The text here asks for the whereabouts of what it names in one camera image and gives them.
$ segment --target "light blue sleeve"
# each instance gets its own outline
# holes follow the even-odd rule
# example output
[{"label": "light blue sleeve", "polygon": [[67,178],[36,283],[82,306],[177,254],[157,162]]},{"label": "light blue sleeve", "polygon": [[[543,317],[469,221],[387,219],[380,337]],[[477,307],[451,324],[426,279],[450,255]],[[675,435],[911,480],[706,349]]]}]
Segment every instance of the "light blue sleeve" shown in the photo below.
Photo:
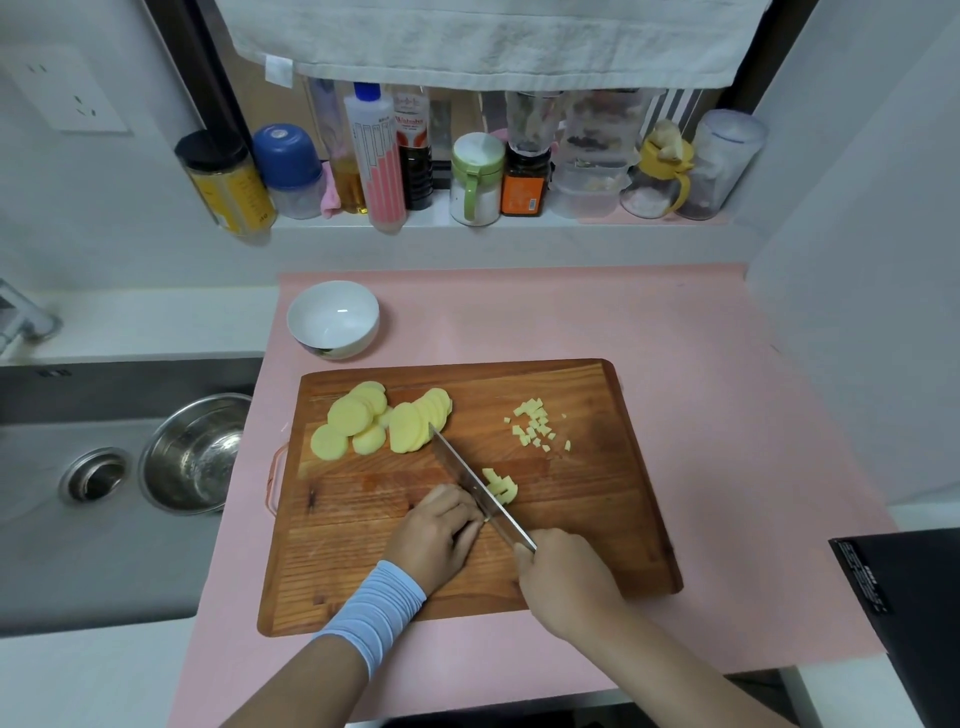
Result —
[{"label": "light blue sleeve", "polygon": [[338,635],[357,648],[370,677],[426,601],[420,585],[389,561],[379,561],[343,608],[314,638]]}]

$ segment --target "condiment bottle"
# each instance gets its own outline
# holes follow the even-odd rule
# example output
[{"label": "condiment bottle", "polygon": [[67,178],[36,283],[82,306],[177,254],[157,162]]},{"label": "condiment bottle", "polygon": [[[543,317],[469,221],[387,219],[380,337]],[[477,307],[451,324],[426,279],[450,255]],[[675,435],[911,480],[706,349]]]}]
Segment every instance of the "condiment bottle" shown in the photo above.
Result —
[{"label": "condiment bottle", "polygon": [[271,124],[253,135],[253,156],[277,212],[295,220],[321,213],[324,173],[306,131],[294,124]]},{"label": "condiment bottle", "polygon": [[274,223],[274,204],[239,134],[193,132],[174,153],[221,228],[244,237]]},{"label": "condiment bottle", "polygon": [[505,215],[533,217],[543,212],[543,193],[550,178],[550,150],[525,157],[507,148],[500,211]]},{"label": "condiment bottle", "polygon": [[403,202],[407,209],[427,209],[433,194],[430,98],[426,88],[418,85],[395,86],[393,95]]},{"label": "condiment bottle", "polygon": [[329,79],[309,79],[307,88],[313,103],[314,121],[320,139],[330,156],[330,171],[340,197],[340,209],[354,214],[366,214],[367,202],[363,197],[360,168],[353,151],[350,124],[344,109],[344,89],[352,85]]},{"label": "condiment bottle", "polygon": [[370,222],[381,232],[398,232],[407,219],[396,146],[394,100],[380,95],[379,84],[353,85],[344,99],[353,135]]},{"label": "condiment bottle", "polygon": [[464,225],[489,225],[500,216],[503,142],[492,134],[466,133],[453,143],[450,216]]}]

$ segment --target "bottle label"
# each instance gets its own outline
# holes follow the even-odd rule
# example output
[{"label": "bottle label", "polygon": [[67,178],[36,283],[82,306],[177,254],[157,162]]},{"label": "bottle label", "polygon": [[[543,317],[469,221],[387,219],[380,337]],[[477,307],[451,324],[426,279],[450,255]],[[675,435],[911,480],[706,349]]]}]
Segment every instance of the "bottle label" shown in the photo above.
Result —
[{"label": "bottle label", "polygon": [[543,198],[543,177],[503,178],[500,211],[505,215],[536,215]]},{"label": "bottle label", "polygon": [[430,100],[416,93],[394,94],[396,143],[407,149],[430,146]]}]

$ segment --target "white towel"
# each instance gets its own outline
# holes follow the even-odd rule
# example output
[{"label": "white towel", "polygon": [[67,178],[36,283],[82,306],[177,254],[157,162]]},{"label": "white towel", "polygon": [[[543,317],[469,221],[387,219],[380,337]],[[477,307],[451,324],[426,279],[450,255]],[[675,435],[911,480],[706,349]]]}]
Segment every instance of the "white towel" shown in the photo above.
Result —
[{"label": "white towel", "polygon": [[217,0],[237,52],[466,90],[721,88],[768,0]]}]

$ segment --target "ceramic bowl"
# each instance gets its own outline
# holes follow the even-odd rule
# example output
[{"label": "ceramic bowl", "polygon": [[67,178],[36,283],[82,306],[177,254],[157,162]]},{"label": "ceramic bowl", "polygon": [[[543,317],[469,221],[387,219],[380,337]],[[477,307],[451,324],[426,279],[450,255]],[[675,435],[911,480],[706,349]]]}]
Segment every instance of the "ceramic bowl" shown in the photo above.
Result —
[{"label": "ceramic bowl", "polygon": [[287,309],[287,328],[324,359],[346,359],[368,347],[380,326],[380,305],[352,280],[328,280],[301,292]]}]

